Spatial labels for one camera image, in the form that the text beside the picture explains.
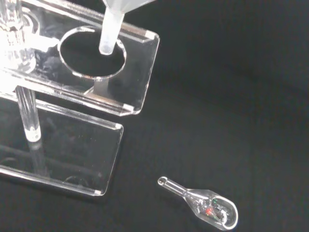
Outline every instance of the funnel stem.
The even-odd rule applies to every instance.
[[[124,17],[124,13],[106,7],[99,45],[101,54],[112,54]]]

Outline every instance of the white plastic funnel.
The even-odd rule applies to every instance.
[[[103,55],[112,54],[125,13],[154,0],[103,0],[106,10],[102,24],[99,50]]]

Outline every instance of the glass tube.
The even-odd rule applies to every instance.
[[[23,17],[20,0],[0,0],[0,65],[2,67],[24,73],[30,73],[35,68],[34,51],[28,44],[32,29],[31,22]],[[17,87],[15,91],[26,138],[30,142],[36,142],[41,138],[41,130],[35,94],[32,90],[23,87]]]

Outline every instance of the black background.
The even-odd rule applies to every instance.
[[[0,231],[217,231],[157,186],[163,175],[234,201],[235,231],[309,231],[308,12],[304,0],[160,0],[128,13],[161,37],[142,112],[56,100],[124,125],[108,194],[2,179]]]

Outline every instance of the glass bulb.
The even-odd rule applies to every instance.
[[[158,184],[181,196],[198,218],[212,226],[222,231],[236,227],[238,211],[230,200],[210,190],[184,188],[164,176],[158,179]]]

